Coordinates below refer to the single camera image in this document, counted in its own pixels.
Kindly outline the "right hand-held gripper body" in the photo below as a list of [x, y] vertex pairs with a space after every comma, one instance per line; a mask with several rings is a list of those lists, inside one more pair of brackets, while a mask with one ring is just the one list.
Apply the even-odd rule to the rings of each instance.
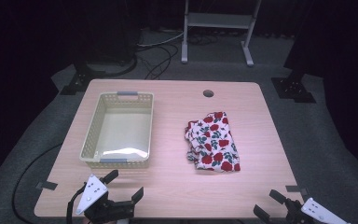
[[308, 198], [304, 204], [286, 199], [284, 205], [288, 209], [286, 218], [291, 224], [314, 224], [315, 220], [323, 224], [349, 224], [312, 198]]

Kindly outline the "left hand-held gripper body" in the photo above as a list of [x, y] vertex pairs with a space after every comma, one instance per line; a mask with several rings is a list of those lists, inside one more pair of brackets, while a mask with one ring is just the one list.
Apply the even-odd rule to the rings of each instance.
[[104, 224], [134, 216], [134, 204], [131, 199], [121, 202], [110, 200], [107, 185], [96, 175], [89, 176], [80, 193], [82, 196], [76, 214], [84, 215], [93, 224]]

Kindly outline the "cream plastic basket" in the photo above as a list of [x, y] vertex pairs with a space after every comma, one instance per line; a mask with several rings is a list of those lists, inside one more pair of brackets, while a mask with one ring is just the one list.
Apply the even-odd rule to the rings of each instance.
[[103, 92], [79, 159], [92, 169], [141, 169], [148, 166], [154, 94]]

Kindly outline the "red floral cloth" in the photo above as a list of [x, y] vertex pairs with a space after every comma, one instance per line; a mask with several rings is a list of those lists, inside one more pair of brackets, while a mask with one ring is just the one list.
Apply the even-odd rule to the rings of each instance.
[[185, 140], [189, 144], [187, 159], [196, 169], [221, 173], [241, 169], [239, 152], [225, 112], [213, 112], [203, 119], [189, 121]]

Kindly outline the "person's left hand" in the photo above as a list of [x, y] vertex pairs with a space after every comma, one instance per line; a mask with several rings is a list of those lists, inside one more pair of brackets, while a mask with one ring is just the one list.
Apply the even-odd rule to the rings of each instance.
[[[84, 218], [83, 219], [83, 224], [93, 224], [93, 223], [89, 219]], [[117, 221], [109, 221], [109, 222], [106, 222], [104, 224], [117, 224]]]

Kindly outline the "dark tape strip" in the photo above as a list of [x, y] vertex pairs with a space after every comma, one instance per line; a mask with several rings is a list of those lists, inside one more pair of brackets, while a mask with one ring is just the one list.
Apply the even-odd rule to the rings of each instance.
[[49, 190], [55, 190], [57, 188], [58, 184], [57, 183], [52, 183], [49, 181], [44, 181], [44, 182], [38, 182], [36, 184], [36, 188], [37, 189], [49, 189]]
[[299, 192], [302, 196], [307, 196], [308, 190], [306, 188], [301, 188], [299, 186], [286, 186], [287, 192]]

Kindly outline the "black stand base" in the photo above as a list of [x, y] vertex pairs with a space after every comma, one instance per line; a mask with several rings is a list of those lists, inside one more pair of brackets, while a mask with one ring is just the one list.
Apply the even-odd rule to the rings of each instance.
[[271, 81], [281, 99], [293, 99], [295, 103], [314, 104], [314, 97], [301, 82], [303, 76], [304, 73], [293, 70], [288, 77], [273, 77]]
[[77, 92], [85, 91], [94, 78], [101, 78], [105, 75], [104, 71], [90, 68], [85, 62], [75, 63], [75, 74], [70, 83], [63, 87], [60, 95], [75, 95]]

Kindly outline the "white metal stand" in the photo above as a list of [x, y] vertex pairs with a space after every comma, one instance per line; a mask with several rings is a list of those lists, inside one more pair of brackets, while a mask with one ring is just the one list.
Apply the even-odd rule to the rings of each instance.
[[249, 67], [254, 65], [254, 61], [249, 49], [251, 37], [255, 28], [255, 23], [258, 16], [262, 0], [255, 0], [255, 7], [253, 13], [250, 15], [232, 15], [232, 14], [215, 14], [215, 13], [201, 13], [191, 12], [189, 10], [189, 0], [185, 0], [184, 13], [184, 28], [183, 41], [181, 45], [181, 63], [188, 62], [188, 31], [193, 27], [207, 27], [207, 28], [228, 28], [246, 30], [246, 38], [241, 41], [241, 48], [245, 57], [246, 64]]

